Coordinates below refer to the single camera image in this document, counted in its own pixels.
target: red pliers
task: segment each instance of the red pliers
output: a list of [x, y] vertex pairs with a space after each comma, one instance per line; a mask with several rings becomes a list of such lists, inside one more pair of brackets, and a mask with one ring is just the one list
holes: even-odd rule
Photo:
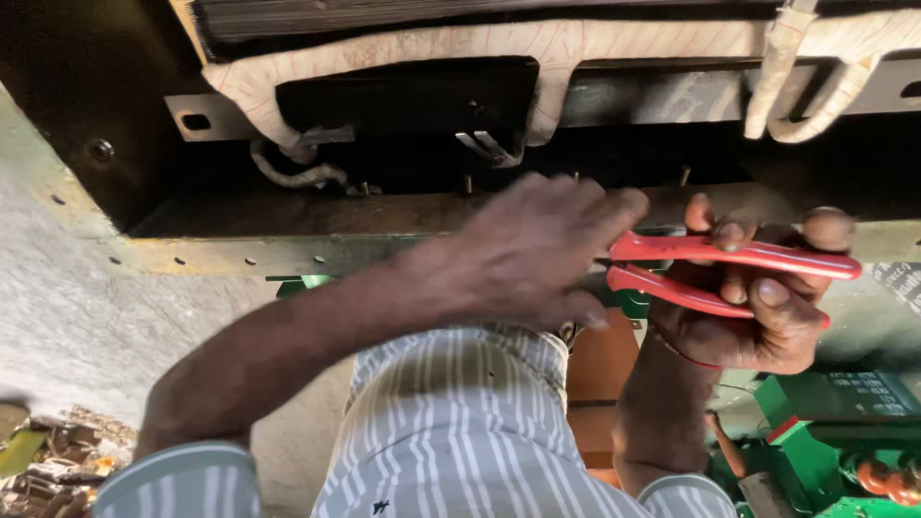
[[[640, 236], [628, 230], [610, 249], [608, 286], [611, 290], [639, 289], [699, 312], [733, 318], [754, 318], [747, 305], [729, 304], [716, 293], [658, 276], [626, 261], [661, 259], [706, 259], [722, 263], [760, 266], [798, 274], [851, 280], [860, 277], [860, 263], [842, 255], [812, 253], [754, 241], [738, 252], [724, 252], [709, 236]], [[824, 326], [831, 322], [824, 315]]]

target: concrete floor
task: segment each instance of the concrete floor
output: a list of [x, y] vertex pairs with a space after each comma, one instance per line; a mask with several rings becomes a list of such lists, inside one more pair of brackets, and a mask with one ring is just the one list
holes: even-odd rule
[[[111, 277], [10, 176], [0, 171], [0, 399], [45, 414], [79, 404], [137, 427], [163, 371], [274, 299], [261, 277]], [[267, 514], [308, 515], [350, 374], [344, 361], [257, 425]]]

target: bolt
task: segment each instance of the bolt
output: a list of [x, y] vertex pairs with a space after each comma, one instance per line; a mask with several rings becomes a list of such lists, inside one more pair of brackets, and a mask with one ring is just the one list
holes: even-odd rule
[[89, 143], [89, 156], [97, 162], [108, 162], [115, 154], [115, 148], [108, 140], [97, 138]]

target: white striped shirt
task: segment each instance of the white striped shirt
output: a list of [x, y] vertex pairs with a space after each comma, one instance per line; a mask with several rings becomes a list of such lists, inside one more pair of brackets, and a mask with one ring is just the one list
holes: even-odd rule
[[[567, 359], [554, 336], [500, 325], [359, 353], [311, 516], [736, 516], [727, 494], [697, 474], [661, 478], [637, 500], [590, 476], [565, 420]], [[254, 464], [218, 441], [165, 450], [104, 486], [94, 512], [256, 516]]]

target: hole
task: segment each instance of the hole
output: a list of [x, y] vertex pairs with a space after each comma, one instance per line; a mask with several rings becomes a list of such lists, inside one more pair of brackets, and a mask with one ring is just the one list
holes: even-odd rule
[[185, 126], [189, 131], [203, 131], [206, 129], [211, 129], [211, 121], [209, 121], [207, 117], [200, 113], [182, 115], [180, 120], [182, 121], [182, 125]]
[[905, 88], [902, 88], [902, 93], [899, 94], [899, 97], [902, 99], [908, 99], [909, 97], [921, 97], [921, 81], [908, 83]]
[[97, 138], [89, 143], [89, 156], [98, 162], [108, 162], [115, 154], [115, 148], [108, 140]]

